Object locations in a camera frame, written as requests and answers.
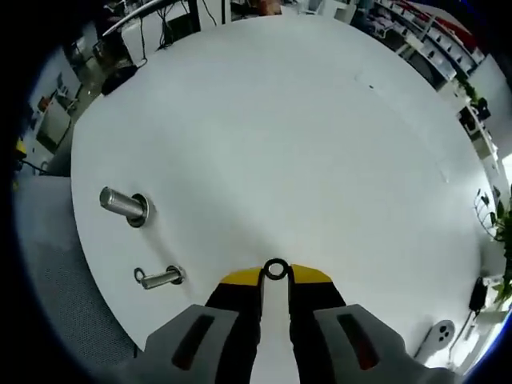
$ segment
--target wall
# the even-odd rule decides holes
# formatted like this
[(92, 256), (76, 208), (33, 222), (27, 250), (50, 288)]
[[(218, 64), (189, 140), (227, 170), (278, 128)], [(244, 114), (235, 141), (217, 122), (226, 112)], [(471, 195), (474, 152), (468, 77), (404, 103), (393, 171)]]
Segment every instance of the wall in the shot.
[(503, 169), (505, 170), (506, 178), (512, 183), (512, 156), (503, 159)]
[(489, 104), (491, 116), (486, 120), (486, 127), (498, 147), (499, 157), (505, 158), (512, 154), (512, 92), (505, 75), (488, 55), (471, 75), (470, 83)]
[(62, 48), (58, 48), (47, 60), (41, 69), (34, 88), (29, 96), (29, 104), (33, 110), (42, 96), (50, 96), (57, 88), (57, 76), (62, 73), (62, 81), (70, 89), (70, 96), (74, 97), (80, 88), (80, 81), (67, 61)]

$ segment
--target white table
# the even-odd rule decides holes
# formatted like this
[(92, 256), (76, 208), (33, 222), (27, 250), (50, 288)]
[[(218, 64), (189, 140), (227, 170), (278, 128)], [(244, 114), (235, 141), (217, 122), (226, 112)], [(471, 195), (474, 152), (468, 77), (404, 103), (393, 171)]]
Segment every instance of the white table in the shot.
[[(336, 20), (253, 18), (157, 52), (78, 120), (71, 173), (90, 270), (143, 349), (223, 276), (275, 257), (328, 273), (410, 353), (467, 315), (482, 165), (414, 68)], [(148, 196), (152, 225), (101, 208), (104, 186)], [(134, 280), (174, 263), (181, 286)], [(297, 382), (286, 296), (266, 284), (253, 382)]]

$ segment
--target metal ring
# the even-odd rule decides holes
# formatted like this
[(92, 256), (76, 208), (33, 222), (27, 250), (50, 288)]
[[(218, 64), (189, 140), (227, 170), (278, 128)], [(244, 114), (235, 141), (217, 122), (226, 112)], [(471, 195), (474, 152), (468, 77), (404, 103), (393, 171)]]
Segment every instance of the metal ring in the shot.
[(134, 269), (134, 277), (135, 277), (135, 281), (138, 282), (139, 284), (141, 283), (142, 279), (146, 276), (146, 274), (144, 273), (144, 271), (142, 270), (142, 268), (135, 268)]
[[(274, 264), (279, 264), (282, 266), (282, 272), (280, 274), (272, 274), (270, 272), (270, 268)], [(288, 263), (285, 262), (282, 258), (272, 258), (268, 262), (265, 263), (263, 266), (263, 273), (265, 276), (267, 276), (270, 280), (281, 280), (288, 274), (288, 269), (290, 266), (288, 266)]]
[(176, 268), (175, 266), (168, 266), (166, 268), (166, 272), (178, 272), (179, 273), (179, 278), (176, 278), (175, 280), (171, 280), (171, 282), (170, 282), (171, 284), (179, 286), (183, 282), (183, 280), (184, 280), (183, 273), (179, 268)]
[(132, 198), (141, 203), (144, 214), (140, 218), (126, 218), (126, 220), (128, 221), (128, 224), (130, 224), (133, 228), (140, 228), (144, 225), (148, 216), (150, 215), (150, 204), (146, 197), (141, 194), (134, 194)]

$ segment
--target green plant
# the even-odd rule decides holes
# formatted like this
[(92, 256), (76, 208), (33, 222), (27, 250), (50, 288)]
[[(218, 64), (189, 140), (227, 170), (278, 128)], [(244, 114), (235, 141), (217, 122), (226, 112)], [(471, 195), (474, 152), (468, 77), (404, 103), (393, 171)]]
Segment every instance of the green plant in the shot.
[[(500, 197), (502, 196), (500, 190), (495, 186), (493, 187), (493, 195), (497, 201), (496, 211), (489, 212), (488, 215), (490, 217), (492, 227), (496, 229), (496, 234), (492, 235), (489, 232), (489, 228), (485, 227), (483, 224), (485, 218), (483, 221), (480, 221), (480, 223), (494, 240), (504, 243), (505, 252), (503, 256), (506, 259), (506, 264), (505, 271), (503, 272), (503, 283), (493, 286), (493, 289), (498, 292), (494, 302), (504, 302), (512, 297), (512, 185), (510, 185), (510, 198), (507, 208), (505, 208), (503, 202), (500, 200)], [(483, 202), (484, 206), (487, 207), (490, 204), (490, 199), (487, 194), (481, 196), (480, 190), (477, 193), (477, 198), (478, 197), (480, 197), (480, 199), (478, 200), (478, 203), (475, 204), (477, 215), (479, 215), (482, 210), (481, 208), (478, 208), (480, 202)]]
[(472, 103), (478, 102), (478, 94), (475, 88), (467, 81), (466, 77), (458, 76), (457, 77), (458, 82), (464, 88), (466, 91), (466, 94), (470, 97)]

